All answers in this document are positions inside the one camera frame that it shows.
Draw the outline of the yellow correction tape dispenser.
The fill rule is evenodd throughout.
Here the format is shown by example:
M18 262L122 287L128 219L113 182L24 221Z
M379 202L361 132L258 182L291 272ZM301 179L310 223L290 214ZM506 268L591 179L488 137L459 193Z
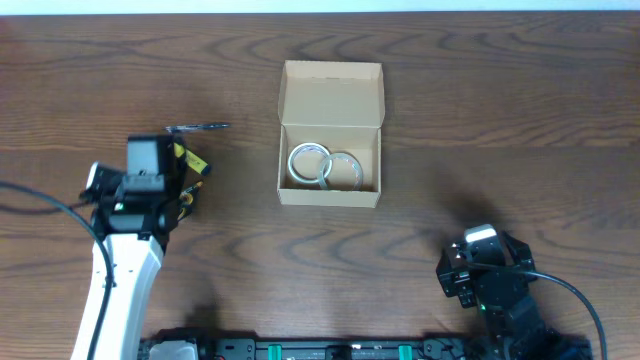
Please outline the yellow correction tape dispenser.
M198 181L181 192L179 198L180 208L178 221L182 221L192 214L199 191L201 190L203 184L203 181Z

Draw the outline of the yellow highlighter marker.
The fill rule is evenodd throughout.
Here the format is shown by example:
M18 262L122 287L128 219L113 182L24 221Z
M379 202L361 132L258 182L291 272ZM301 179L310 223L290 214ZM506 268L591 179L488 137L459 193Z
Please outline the yellow highlighter marker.
M174 143L174 153L177 158L184 160L199 175L207 176L210 173L210 165L184 145Z

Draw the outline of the white tape roll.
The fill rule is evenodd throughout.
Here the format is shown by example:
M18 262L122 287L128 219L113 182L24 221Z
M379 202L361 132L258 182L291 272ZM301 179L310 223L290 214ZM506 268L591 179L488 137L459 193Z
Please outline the white tape roll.
M306 142L296 145L289 153L286 168L291 179L301 185L318 185L332 171L331 152L325 146Z

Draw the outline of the grey tape roll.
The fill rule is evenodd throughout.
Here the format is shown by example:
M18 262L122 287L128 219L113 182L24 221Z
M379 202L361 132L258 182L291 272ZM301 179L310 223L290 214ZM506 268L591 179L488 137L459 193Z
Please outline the grey tape roll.
M362 166L348 153L332 153L319 166L317 181L322 190L346 190L352 182L352 191L359 191L364 181Z

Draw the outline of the brown cardboard box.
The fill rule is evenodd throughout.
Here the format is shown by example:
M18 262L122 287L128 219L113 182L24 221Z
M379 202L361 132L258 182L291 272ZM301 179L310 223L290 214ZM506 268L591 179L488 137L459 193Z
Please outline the brown cardboard box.
M382 125L385 118L380 63L294 61L284 63L278 116L280 151L277 193L283 205L374 208L381 194ZM362 166L359 191L322 190L295 183L286 168L290 151L318 143L348 153Z

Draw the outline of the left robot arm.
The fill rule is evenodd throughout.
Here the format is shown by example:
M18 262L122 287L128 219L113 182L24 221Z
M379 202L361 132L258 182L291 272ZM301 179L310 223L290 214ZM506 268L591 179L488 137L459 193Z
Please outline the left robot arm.
M127 167L94 163L83 200L93 205L88 297L75 359L134 359L151 289L179 223L187 164L171 135L132 135Z

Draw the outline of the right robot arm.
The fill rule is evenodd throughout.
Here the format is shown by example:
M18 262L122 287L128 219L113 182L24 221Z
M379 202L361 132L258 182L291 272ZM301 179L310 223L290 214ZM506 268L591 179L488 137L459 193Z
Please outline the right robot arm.
M486 224L464 231L442 252L436 275L444 294L463 308L475 308L485 334L463 342L467 359L591 359L590 342L562 335L547 326L530 293L530 284L546 279L586 298L535 268L530 247Z

